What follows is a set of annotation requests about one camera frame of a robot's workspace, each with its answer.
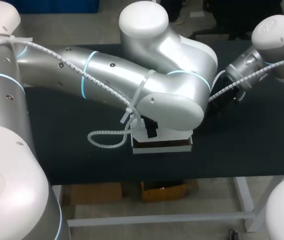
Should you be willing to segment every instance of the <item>blue container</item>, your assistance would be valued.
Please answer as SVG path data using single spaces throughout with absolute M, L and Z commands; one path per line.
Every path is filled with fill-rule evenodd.
M 94 14 L 99 0 L 5 0 L 20 14 Z

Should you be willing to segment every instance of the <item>black table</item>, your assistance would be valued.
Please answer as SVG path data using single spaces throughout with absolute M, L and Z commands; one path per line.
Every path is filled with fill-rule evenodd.
M 225 69 L 248 41 L 210 44 Z M 121 57 L 121 46 L 91 49 Z M 87 141 L 94 130 L 120 130 L 123 110 L 47 89 L 28 88 L 26 98 L 38 161 L 53 185 L 120 181 L 284 175 L 284 83 L 266 77 L 206 119 L 193 134 L 192 152 L 133 155 L 130 140 L 101 149 Z M 95 138 L 111 144 L 121 138 Z

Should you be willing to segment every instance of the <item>robotic arm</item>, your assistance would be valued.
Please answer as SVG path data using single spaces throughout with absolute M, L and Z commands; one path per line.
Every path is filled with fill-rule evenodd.
M 251 88 L 266 71 L 257 70 L 284 60 L 284 35 L 273 33 L 282 30 L 284 16 L 270 19 L 254 31 L 254 48 L 226 69 L 234 86 Z M 172 31 L 166 11 L 148 1 L 129 5 L 119 19 L 122 50 L 130 61 L 77 46 L 45 48 L 14 39 L 10 35 L 19 23 L 15 8 L 0 1 L 0 240 L 69 240 L 59 203 L 36 161 L 23 85 L 64 91 L 191 131 L 212 100 L 218 60 L 205 44 Z M 284 80 L 279 69 L 273 74 Z M 134 131 L 130 121 L 124 131 L 103 134 L 126 136 Z

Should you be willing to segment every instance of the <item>brown cardboard box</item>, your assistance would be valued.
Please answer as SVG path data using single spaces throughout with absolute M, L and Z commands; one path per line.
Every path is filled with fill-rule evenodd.
M 72 185 L 70 205 L 116 202 L 122 199 L 120 182 Z
M 147 203 L 182 199 L 187 191 L 187 185 L 183 181 L 172 184 L 169 182 L 141 182 L 141 188 L 143 201 Z

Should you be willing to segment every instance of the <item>floor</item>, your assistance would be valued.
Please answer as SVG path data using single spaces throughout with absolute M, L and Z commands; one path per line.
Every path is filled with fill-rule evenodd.
M 82 45 L 120 43 L 118 19 L 121 11 L 135 0 L 101 0 L 95 14 L 23 14 L 22 24 L 27 37 L 44 45 Z M 190 17 L 202 11 L 202 0 L 188 0 L 182 10 L 186 22 L 172 28 L 182 36 L 213 27 L 210 13 Z M 225 39 L 227 36 L 213 36 Z M 264 192 L 271 177 L 248 177 L 254 202 Z M 199 179 L 199 190 L 189 190 L 185 199 L 161 203 L 142 203 L 124 197 L 116 203 L 77 205 L 75 218 L 102 218 L 158 214 L 213 213 L 239 211 L 234 183 L 228 178 Z M 68 216 L 71 208 L 63 207 Z M 245 233 L 243 221 L 206 221 L 179 223 L 131 224 L 71 229 L 72 240 L 227 240 L 229 229 L 240 232 L 241 240 L 270 240 L 265 227 L 257 233 Z
M 254 203 L 264 192 L 270 176 L 247 177 Z M 187 197 L 176 201 L 143 203 L 136 189 L 123 185 L 125 197 L 120 202 L 64 206 L 68 218 L 104 218 L 161 214 L 223 213 L 240 211 L 234 182 L 231 178 L 198 179 L 199 189 L 188 189 Z M 242 220 L 144 223 L 112 226 L 75 227 L 72 240 L 228 240 L 229 229 L 240 233 L 240 240 L 270 240 L 265 227 L 246 233 Z

